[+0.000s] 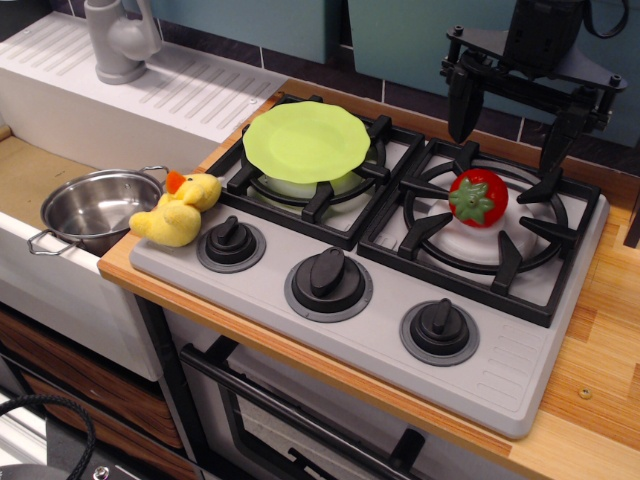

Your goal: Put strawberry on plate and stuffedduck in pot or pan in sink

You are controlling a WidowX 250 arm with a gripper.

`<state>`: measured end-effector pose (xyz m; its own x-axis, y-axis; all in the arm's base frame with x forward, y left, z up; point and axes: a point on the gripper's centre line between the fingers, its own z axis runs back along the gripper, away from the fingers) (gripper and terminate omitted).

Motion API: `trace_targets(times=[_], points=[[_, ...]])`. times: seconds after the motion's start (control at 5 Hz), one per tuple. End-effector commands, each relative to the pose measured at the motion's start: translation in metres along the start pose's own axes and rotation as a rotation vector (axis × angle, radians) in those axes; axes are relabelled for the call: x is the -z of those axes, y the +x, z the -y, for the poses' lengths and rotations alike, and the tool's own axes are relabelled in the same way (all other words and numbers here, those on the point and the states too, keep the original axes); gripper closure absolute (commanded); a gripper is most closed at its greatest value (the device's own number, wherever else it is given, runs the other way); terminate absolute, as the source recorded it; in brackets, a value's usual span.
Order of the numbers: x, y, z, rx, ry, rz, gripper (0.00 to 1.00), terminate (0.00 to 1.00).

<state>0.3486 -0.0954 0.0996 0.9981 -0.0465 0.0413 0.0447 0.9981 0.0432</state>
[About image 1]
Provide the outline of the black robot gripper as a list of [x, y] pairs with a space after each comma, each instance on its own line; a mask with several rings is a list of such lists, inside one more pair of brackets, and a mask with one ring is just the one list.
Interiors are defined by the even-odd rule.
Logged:
[[555, 115], [538, 169], [547, 174], [565, 159], [583, 131], [606, 128], [615, 96], [627, 83], [577, 47], [581, 29], [608, 40], [628, 23], [628, 3], [608, 31], [595, 28], [590, 1], [518, 1], [507, 30], [447, 31], [441, 74], [448, 91], [448, 131], [464, 142], [475, 129], [489, 91]]

